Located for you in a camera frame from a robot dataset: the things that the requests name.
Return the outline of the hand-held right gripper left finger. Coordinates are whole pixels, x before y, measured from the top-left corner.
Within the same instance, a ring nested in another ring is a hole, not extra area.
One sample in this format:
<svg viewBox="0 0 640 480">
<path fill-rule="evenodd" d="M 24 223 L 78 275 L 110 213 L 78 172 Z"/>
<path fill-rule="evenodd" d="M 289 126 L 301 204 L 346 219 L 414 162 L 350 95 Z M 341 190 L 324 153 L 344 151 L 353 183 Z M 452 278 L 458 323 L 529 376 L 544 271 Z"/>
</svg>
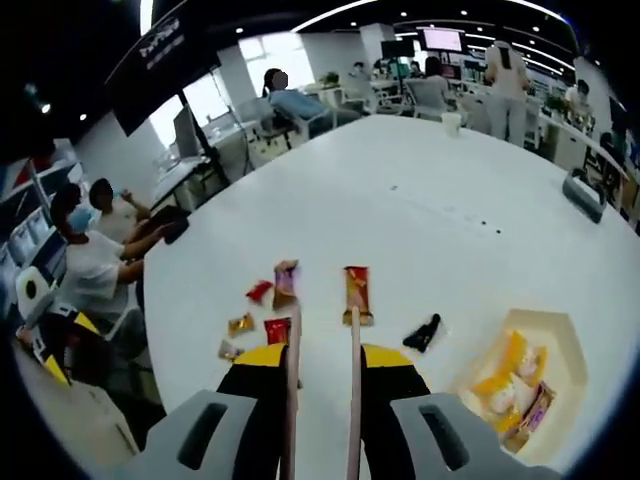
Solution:
<svg viewBox="0 0 640 480">
<path fill-rule="evenodd" d="M 276 479 L 285 452 L 287 347 L 240 355 L 154 425 L 145 449 L 102 479 Z"/>
</svg>

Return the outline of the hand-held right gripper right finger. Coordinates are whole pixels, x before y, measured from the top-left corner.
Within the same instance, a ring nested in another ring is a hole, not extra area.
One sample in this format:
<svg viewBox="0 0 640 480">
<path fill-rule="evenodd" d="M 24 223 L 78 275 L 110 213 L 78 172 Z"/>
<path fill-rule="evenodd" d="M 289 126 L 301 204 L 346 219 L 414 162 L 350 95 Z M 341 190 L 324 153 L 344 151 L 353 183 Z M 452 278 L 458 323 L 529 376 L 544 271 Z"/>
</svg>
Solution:
<svg viewBox="0 0 640 480">
<path fill-rule="evenodd" d="M 373 479 L 554 479 L 501 447 L 454 394 L 433 393 L 397 350 L 361 346 L 361 442 Z"/>
</svg>

